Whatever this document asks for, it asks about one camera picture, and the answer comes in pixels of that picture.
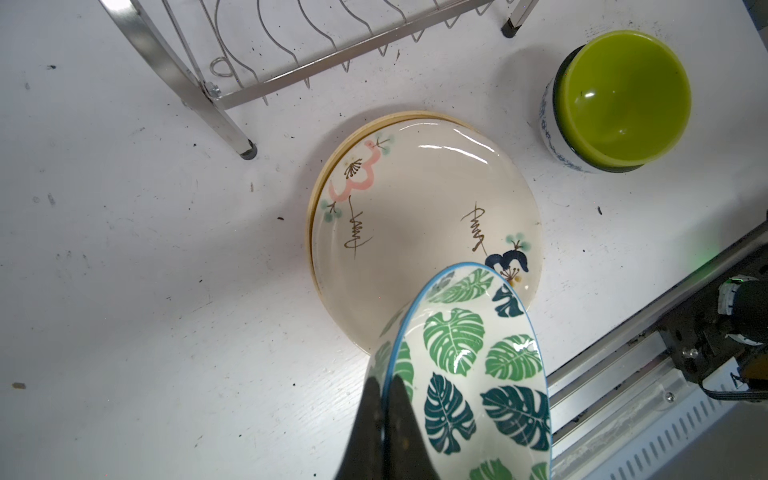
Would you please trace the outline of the green leaf pattern bowl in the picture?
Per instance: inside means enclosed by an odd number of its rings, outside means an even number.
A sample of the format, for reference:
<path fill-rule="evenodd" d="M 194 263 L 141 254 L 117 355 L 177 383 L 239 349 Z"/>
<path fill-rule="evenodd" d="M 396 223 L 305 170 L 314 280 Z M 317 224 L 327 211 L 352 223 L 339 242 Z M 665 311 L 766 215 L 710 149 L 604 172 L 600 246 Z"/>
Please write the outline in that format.
<path fill-rule="evenodd" d="M 536 334 L 502 276 L 464 262 L 439 272 L 387 323 L 367 376 L 400 377 L 442 479 L 548 479 L 552 432 Z"/>

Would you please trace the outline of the white floral plate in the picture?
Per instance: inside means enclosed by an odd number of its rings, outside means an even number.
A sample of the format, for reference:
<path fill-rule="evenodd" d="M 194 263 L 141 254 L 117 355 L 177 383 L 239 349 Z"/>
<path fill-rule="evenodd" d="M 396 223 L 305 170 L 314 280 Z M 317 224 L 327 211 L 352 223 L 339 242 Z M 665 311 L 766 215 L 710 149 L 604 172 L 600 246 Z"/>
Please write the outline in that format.
<path fill-rule="evenodd" d="M 372 133 L 337 163 L 314 215 L 312 253 L 323 305 L 371 352 L 392 315 L 457 263 L 490 267 L 530 305 L 542 224 L 498 145 L 449 121 L 416 119 Z"/>

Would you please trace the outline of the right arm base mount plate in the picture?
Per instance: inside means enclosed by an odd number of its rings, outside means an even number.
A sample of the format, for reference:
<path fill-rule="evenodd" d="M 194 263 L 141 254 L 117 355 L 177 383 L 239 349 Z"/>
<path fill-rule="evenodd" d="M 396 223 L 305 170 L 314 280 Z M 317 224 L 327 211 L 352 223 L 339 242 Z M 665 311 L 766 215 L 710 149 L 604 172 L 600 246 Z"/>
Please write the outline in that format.
<path fill-rule="evenodd" d="M 660 319 L 675 367 L 713 400 L 767 400 L 767 247 Z"/>

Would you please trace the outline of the blue floral white bowl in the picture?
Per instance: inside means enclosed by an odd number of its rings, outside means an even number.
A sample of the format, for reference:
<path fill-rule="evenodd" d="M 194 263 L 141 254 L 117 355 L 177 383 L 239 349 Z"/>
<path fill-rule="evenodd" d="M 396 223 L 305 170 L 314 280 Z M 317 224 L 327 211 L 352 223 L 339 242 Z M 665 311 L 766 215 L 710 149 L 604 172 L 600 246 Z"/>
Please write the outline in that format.
<path fill-rule="evenodd" d="M 584 161 L 570 146 L 564 137 L 554 109 L 555 78 L 546 85 L 539 103 L 538 128 L 548 152 L 562 165 L 587 174 L 597 174 L 600 170 Z"/>

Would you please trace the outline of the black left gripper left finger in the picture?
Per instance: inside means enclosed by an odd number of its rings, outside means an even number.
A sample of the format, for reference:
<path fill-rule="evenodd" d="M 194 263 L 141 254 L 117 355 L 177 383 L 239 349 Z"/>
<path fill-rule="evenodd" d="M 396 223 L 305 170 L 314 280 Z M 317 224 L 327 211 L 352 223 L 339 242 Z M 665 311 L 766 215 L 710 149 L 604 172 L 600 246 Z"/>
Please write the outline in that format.
<path fill-rule="evenodd" d="M 384 478 L 383 427 L 380 385 L 375 377 L 368 377 L 336 479 Z"/>

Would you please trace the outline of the yellow plate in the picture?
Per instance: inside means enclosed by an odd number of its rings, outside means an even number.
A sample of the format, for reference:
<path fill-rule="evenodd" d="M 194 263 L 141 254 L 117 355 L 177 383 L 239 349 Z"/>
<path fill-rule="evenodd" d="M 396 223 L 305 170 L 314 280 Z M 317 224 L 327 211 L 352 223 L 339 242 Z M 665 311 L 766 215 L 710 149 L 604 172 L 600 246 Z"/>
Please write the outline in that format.
<path fill-rule="evenodd" d="M 325 162 L 322 170 L 320 171 L 317 177 L 317 180 L 315 181 L 315 184 L 310 196 L 310 201 L 308 203 L 307 213 L 306 213 L 305 247 L 306 247 L 307 259 L 308 259 L 309 271 L 311 273 L 311 278 L 312 278 L 315 290 L 319 297 L 322 297 L 322 294 L 320 291 L 317 275 L 315 272 L 315 267 L 313 264 L 312 230 L 313 230 L 314 215 L 316 212 L 316 208 L 319 204 L 320 197 L 322 194 L 322 189 L 325 182 L 328 180 L 329 176 L 331 175 L 337 163 L 358 142 L 360 142 L 361 140 L 364 140 L 366 137 L 368 137 L 372 133 L 377 132 L 390 125 L 403 122 L 403 121 L 410 121 L 410 120 L 416 120 L 416 119 L 439 119 L 439 120 L 449 121 L 457 125 L 460 125 L 464 128 L 467 128 L 470 131 L 479 133 L 479 130 L 476 129 L 474 126 L 458 118 L 452 117 L 450 115 L 446 115 L 439 112 L 427 111 L 427 110 L 406 110 L 406 111 L 400 111 L 400 112 L 384 115 L 366 123 L 365 125 L 355 130 L 353 133 L 351 133 L 344 141 L 342 141 L 337 146 L 337 148 L 333 151 L 333 153 Z"/>

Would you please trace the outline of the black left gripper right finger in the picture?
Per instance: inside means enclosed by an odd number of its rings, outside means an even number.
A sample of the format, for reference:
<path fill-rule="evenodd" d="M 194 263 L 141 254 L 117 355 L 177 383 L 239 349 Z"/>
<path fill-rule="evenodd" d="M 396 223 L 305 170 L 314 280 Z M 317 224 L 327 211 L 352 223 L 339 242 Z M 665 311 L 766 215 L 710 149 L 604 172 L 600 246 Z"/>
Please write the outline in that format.
<path fill-rule="evenodd" d="M 404 381 L 393 376 L 385 398 L 383 478 L 437 480 Z"/>

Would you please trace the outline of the lime green bowl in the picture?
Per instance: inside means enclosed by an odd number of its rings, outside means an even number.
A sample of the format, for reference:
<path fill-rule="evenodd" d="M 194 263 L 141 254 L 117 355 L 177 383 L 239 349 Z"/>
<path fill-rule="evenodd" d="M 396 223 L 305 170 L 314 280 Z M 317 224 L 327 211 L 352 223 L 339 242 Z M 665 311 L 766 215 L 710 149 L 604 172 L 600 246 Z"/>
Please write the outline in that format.
<path fill-rule="evenodd" d="M 692 109 L 677 55 L 634 30 L 612 31 L 575 49 L 559 67 L 552 94 L 568 148 L 587 165 L 616 173 L 671 151 Z"/>

